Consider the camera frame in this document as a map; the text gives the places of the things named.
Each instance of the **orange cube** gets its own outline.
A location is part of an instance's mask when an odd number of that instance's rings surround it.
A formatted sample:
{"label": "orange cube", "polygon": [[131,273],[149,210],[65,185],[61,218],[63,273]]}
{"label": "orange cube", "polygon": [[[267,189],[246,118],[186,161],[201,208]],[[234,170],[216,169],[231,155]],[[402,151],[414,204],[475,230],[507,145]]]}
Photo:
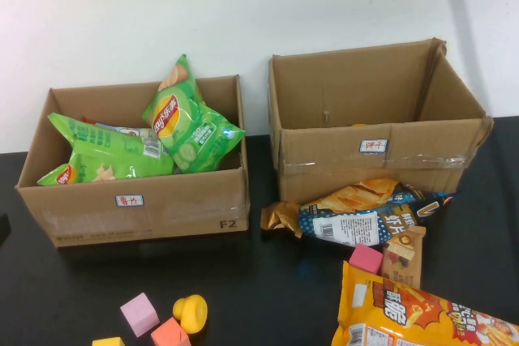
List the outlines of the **orange cube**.
{"label": "orange cube", "polygon": [[174,318],[152,332],[152,339],[155,346],[191,346],[186,332]]}

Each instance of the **toy block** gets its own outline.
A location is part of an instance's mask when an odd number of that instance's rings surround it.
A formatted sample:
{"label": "toy block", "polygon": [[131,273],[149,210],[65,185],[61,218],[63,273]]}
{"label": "toy block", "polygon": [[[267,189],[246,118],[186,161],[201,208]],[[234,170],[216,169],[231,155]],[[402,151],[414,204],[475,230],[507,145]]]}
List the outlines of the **toy block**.
{"label": "toy block", "polygon": [[186,332],[174,318],[152,332],[152,339],[155,346],[191,346]]}
{"label": "toy block", "polygon": [[144,293],[121,307],[122,314],[139,337],[159,324],[159,317]]}
{"label": "toy block", "polygon": [[94,340],[92,346],[124,346],[124,343],[121,338],[116,337],[107,338],[105,340]]}
{"label": "toy block", "polygon": [[351,255],[349,263],[352,267],[377,274],[382,263],[382,253],[359,243]]}

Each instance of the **open cardboard box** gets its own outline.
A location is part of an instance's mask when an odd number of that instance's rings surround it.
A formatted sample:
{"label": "open cardboard box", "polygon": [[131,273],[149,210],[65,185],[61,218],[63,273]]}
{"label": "open cardboard box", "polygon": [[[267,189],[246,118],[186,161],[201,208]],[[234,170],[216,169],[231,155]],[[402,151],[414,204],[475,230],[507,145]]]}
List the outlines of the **open cardboard box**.
{"label": "open cardboard box", "polygon": [[[141,115],[160,83],[51,89],[29,149],[18,190],[56,246],[243,231],[248,228],[245,138],[216,172],[38,186],[71,155],[47,115],[81,116],[111,126],[146,127]],[[198,79],[207,105],[243,128],[239,77]],[[117,199],[136,199],[135,206]]]}
{"label": "open cardboard box", "polygon": [[281,200],[307,203],[382,177],[456,190],[493,121],[445,54],[432,39],[274,56],[269,121]]}

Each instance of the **snack wrapper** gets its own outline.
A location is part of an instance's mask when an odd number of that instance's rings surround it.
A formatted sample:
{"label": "snack wrapper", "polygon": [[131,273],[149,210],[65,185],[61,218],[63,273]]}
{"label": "snack wrapper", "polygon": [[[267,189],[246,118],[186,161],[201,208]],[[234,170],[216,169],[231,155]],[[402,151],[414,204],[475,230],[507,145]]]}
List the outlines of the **snack wrapper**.
{"label": "snack wrapper", "polygon": [[42,186],[163,176],[173,172],[173,159],[158,139],[103,129],[58,113],[51,113],[49,120],[71,144],[72,154],[68,164],[38,180]]}
{"label": "snack wrapper", "polygon": [[183,173],[215,170],[245,134],[203,103],[185,55],[159,87],[143,119]]}
{"label": "snack wrapper", "polygon": [[332,346],[519,345],[519,327],[344,263]]}
{"label": "snack wrapper", "polygon": [[297,238],[302,236],[298,219],[299,204],[274,203],[261,210],[261,228],[263,230],[289,229]]}
{"label": "snack wrapper", "polygon": [[382,276],[420,288],[422,279],[422,241],[426,229],[413,226],[384,243]]}
{"label": "snack wrapper", "polygon": [[452,197],[414,190],[388,178],[367,180],[302,206],[299,223],[314,237],[373,246],[424,223]]}
{"label": "snack wrapper", "polygon": [[153,131],[152,129],[148,129],[148,128],[134,129],[132,127],[117,127],[117,126],[103,125],[102,123],[91,121],[85,117],[82,117],[81,120],[85,123],[89,123],[91,125],[102,127],[103,129],[113,130],[113,131],[117,131],[119,133],[128,134],[128,135],[134,135],[135,137],[146,138],[146,139],[159,139],[159,137],[157,137],[157,134],[155,134],[155,131]]}

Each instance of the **lay's logo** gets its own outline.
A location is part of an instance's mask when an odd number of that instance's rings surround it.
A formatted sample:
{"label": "lay's logo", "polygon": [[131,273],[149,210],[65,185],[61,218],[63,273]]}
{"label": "lay's logo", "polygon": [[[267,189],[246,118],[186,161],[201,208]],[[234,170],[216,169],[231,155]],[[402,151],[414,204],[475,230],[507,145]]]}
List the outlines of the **lay's logo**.
{"label": "lay's logo", "polygon": [[72,165],[68,165],[63,172],[56,177],[56,182],[58,184],[68,184],[72,183],[75,180],[75,169]]}
{"label": "lay's logo", "polygon": [[153,121],[153,129],[159,137],[173,134],[178,115],[178,101],[175,95],[165,96],[159,101]]}

